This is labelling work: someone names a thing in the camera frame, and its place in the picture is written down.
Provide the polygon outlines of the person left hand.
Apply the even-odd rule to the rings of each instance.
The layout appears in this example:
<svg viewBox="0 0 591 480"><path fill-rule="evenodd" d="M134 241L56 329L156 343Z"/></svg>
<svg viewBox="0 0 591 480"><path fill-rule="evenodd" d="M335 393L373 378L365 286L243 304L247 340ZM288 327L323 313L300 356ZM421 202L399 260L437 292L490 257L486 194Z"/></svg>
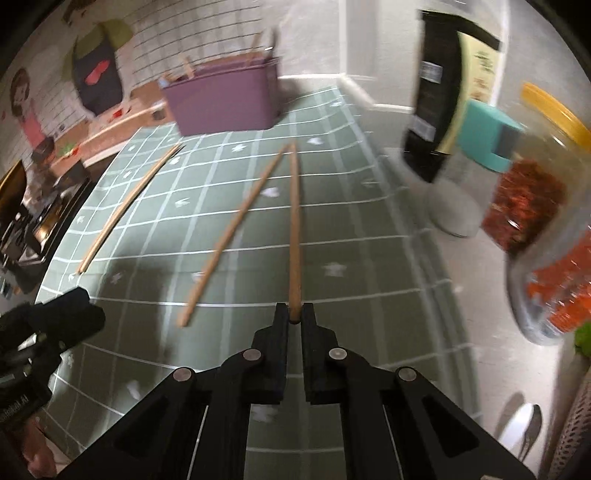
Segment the person left hand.
<svg viewBox="0 0 591 480"><path fill-rule="evenodd" d="M57 476L54 455L35 418L27 420L21 429L21 451L27 462L27 470L34 478Z"/></svg>

